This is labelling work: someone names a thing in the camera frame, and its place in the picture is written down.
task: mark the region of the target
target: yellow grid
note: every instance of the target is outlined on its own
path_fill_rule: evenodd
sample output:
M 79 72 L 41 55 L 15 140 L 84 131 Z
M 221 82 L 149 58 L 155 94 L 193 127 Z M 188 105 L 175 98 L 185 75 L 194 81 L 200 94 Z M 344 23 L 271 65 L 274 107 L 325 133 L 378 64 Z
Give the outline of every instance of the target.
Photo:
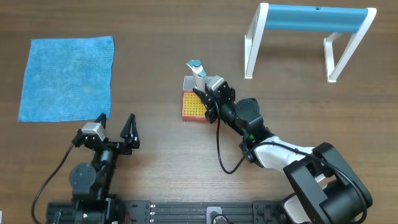
M 182 116 L 205 117 L 206 108 L 195 93 L 185 92 L 182 105 Z

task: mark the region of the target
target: blue towel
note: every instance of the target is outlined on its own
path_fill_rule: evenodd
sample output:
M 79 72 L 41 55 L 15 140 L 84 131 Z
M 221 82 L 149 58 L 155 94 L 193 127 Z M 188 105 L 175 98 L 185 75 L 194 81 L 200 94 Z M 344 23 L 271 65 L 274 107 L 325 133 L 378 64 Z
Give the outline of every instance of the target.
M 32 40 L 19 121 L 79 121 L 111 112 L 112 37 Z

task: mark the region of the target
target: white frame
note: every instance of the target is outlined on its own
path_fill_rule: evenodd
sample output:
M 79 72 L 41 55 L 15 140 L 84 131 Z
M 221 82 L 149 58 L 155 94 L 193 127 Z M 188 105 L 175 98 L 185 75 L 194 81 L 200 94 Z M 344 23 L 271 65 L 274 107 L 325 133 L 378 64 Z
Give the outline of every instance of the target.
M 266 26 L 268 15 L 268 3 L 260 3 L 251 21 L 248 33 L 244 36 L 244 78 L 252 79 L 254 65 L 256 64 L 257 54 L 260 48 L 262 33 Z M 328 83 L 335 83 L 341 71 L 346 66 L 348 60 L 351 58 L 355 49 L 361 42 L 362 38 L 368 31 L 370 25 L 376 16 L 377 10 L 375 8 L 368 8 L 368 15 L 359 27 L 357 33 L 352 34 L 348 45 L 335 66 L 335 59 L 333 57 L 332 43 L 344 33 L 334 32 L 329 37 L 323 39 L 323 46 L 325 51 L 325 66 L 326 77 Z

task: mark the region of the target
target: table surface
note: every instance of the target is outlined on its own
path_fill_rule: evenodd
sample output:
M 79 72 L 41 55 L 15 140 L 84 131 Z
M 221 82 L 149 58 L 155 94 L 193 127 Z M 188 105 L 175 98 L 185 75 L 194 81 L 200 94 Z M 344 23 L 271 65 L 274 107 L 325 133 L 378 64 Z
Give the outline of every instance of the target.
M 265 31 L 254 79 L 244 80 L 244 34 L 260 2 L 44 1 L 0 2 L 0 210 L 3 223 L 32 223 L 31 203 L 85 121 L 19 123 L 30 39 L 112 35 L 112 110 L 117 139 L 130 113 L 141 147 L 121 156 L 111 192 L 153 202 L 251 202 L 292 193 L 284 174 L 244 162 L 226 175 L 216 157 L 216 125 L 181 120 L 185 63 L 201 59 L 221 75 L 237 100 L 257 98 L 264 123 L 299 146 L 332 143 L 373 196 L 367 223 L 396 223 L 398 210 L 398 1 L 315 1 L 303 5 L 376 7 L 375 21 L 337 83 L 327 83 L 326 33 Z M 276 1 L 278 4 L 298 4 Z M 348 37 L 334 44 L 339 57 Z M 229 169 L 241 157 L 240 137 L 225 125 L 221 153 Z M 36 207 L 44 221 L 49 201 L 69 201 L 70 170 L 93 151 L 72 150 Z

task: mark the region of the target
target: yellow pegboard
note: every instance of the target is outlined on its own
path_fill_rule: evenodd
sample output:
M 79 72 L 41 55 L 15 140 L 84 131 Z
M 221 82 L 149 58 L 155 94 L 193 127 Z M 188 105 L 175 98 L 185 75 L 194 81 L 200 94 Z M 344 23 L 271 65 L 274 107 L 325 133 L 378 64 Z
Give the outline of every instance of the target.
M 184 121 L 206 121 L 206 108 L 199 97 L 192 91 L 184 91 L 182 95 L 182 119 Z

